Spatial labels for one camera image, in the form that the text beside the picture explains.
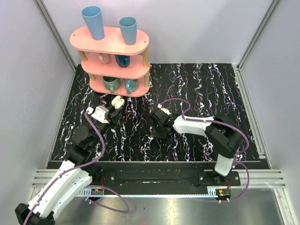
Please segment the white earbuds charging case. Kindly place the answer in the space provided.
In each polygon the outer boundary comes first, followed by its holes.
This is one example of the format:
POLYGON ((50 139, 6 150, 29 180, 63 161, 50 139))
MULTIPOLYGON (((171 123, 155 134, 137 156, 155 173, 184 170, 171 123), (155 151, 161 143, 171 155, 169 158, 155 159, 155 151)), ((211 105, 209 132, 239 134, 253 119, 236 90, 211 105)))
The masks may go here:
POLYGON ((114 107, 114 109, 118 110, 123 107, 124 103, 125 100, 122 98, 122 96, 116 96, 112 100, 111 105, 114 107))

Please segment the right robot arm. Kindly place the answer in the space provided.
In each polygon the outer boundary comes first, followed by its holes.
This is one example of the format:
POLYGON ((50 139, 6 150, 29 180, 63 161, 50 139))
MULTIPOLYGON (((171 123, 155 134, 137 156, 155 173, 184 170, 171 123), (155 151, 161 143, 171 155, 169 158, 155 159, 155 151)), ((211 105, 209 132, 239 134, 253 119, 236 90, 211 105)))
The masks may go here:
POLYGON ((188 117, 183 114, 172 114, 166 108, 156 108, 150 118, 152 138, 165 138, 173 133, 193 134, 207 137, 217 153, 213 180, 223 186, 229 179, 229 172, 237 159, 237 155, 246 151, 249 141, 229 117, 225 115, 199 118, 188 117))

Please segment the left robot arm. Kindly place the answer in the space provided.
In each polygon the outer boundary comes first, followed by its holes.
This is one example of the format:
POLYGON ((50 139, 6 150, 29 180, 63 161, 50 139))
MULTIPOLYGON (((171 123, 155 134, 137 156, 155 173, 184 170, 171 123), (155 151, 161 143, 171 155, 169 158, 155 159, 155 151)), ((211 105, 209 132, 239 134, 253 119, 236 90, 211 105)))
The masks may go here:
POLYGON ((103 134, 116 125, 122 109, 122 106, 114 104, 86 110, 84 116, 90 127, 80 125, 74 129, 73 147, 65 155, 58 171, 32 200, 16 207, 19 224, 53 225, 62 210, 89 185, 93 186, 93 196, 103 192, 101 185, 105 183, 105 177, 96 162, 105 150, 102 149, 97 158, 94 158, 94 153, 98 143, 105 147, 103 134))

